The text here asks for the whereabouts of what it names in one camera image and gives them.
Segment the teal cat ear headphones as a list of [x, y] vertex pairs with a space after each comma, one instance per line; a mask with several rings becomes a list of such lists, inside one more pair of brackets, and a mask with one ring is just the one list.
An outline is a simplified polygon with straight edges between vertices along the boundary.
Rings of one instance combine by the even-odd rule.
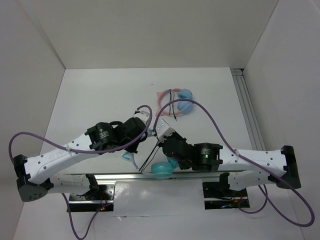
[[141, 139], [135, 141], [124, 149], [125, 153], [121, 155], [121, 158], [132, 163], [134, 168], [141, 174], [150, 177], [152, 176], [156, 179], [168, 179], [174, 173], [175, 169], [179, 167], [179, 164], [169, 157], [166, 157], [166, 161], [153, 163], [150, 167], [150, 171], [147, 171], [148, 165], [152, 163], [157, 152], [160, 150], [160, 142], [158, 140], [143, 163], [141, 165], [137, 165], [136, 163], [135, 155], [138, 153], [137, 148], [139, 143], [145, 141], [149, 137], [153, 137], [154, 135], [155, 133], [149, 128], [147, 132], [142, 135]]

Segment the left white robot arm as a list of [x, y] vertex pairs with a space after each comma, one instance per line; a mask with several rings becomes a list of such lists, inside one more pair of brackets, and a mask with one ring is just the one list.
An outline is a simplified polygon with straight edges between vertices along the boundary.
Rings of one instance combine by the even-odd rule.
[[120, 150], [136, 152], [148, 133], [149, 120], [131, 117], [125, 122], [99, 122], [80, 137], [47, 153], [13, 158], [17, 190], [23, 202], [32, 202], [51, 193], [70, 193], [87, 200], [97, 197], [100, 187], [93, 174], [62, 174], [72, 165]]

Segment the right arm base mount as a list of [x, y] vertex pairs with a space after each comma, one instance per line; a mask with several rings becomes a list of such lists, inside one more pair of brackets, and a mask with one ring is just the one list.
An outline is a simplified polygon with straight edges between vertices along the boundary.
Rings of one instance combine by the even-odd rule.
[[242, 208], [250, 207], [246, 189], [221, 191], [218, 182], [203, 182], [202, 189], [206, 210], [237, 209], [239, 203], [241, 203]]

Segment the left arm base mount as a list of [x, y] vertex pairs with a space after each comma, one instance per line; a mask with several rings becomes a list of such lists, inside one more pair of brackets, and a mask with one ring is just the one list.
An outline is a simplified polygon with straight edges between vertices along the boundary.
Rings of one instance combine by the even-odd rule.
[[99, 183], [98, 186], [99, 191], [87, 198], [71, 193], [68, 198], [70, 211], [72, 213], [86, 213], [95, 212], [99, 209], [101, 212], [112, 212], [114, 210], [116, 183], [107, 181]]

